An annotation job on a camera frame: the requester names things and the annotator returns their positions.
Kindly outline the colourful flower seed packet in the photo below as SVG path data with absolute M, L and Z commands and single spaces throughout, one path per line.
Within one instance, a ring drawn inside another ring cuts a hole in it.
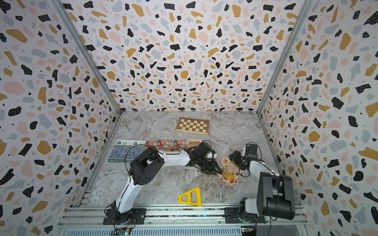
M 188 141 L 189 140 L 173 140 L 174 149 L 179 149 L 179 150 L 186 149 L 188 145 Z
M 173 151 L 180 148 L 178 142 L 178 140 L 159 140 L 155 143 L 155 146 L 158 150 Z
M 148 147 L 150 146 L 154 146 L 157 150 L 160 150 L 161 149 L 161 142 L 162 140 L 148 140 L 146 141 L 145 143 L 145 149 L 147 149 Z

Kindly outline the lavender seed packet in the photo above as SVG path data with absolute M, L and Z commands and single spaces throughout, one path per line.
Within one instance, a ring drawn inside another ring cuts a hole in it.
M 126 163 L 131 163 L 145 150 L 145 141 L 128 141 L 125 147 L 124 160 Z
M 117 140 L 113 150 L 110 152 L 108 162 L 123 162 L 125 155 L 132 147 L 132 140 Z

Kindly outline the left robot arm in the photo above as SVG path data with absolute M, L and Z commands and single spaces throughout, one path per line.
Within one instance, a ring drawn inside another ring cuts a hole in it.
M 149 146 L 130 163 L 129 179 L 120 196 L 105 212 L 104 225 L 144 223 L 145 209 L 132 209 L 143 186 L 149 184 L 163 167 L 196 167 L 207 175 L 220 175 L 222 171 L 216 162 L 216 152 L 206 142 L 179 151 L 161 151 Z

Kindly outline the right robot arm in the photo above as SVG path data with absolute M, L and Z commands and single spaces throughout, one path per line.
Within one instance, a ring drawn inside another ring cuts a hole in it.
M 229 155 L 229 159 L 238 167 L 239 175 L 241 171 L 248 171 L 259 179 L 255 198 L 243 198 L 236 209 L 225 210 L 227 223 L 258 223 L 263 216 L 271 220 L 294 219 L 295 201 L 292 179 L 275 172 L 266 164 L 257 143 L 246 144 L 242 152 L 234 151 Z

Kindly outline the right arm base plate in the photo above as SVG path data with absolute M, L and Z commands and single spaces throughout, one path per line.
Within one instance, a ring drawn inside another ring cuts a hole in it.
M 239 209 L 239 207 L 226 207 L 224 209 L 224 218 L 227 224 L 255 224 L 266 223 L 265 217 L 254 213 L 247 213 Z

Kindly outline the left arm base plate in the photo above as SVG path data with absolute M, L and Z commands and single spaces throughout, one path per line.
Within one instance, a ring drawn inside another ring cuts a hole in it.
M 145 208 L 132 208 L 120 214 L 115 208 L 105 211 L 103 225 L 143 225 L 146 217 Z

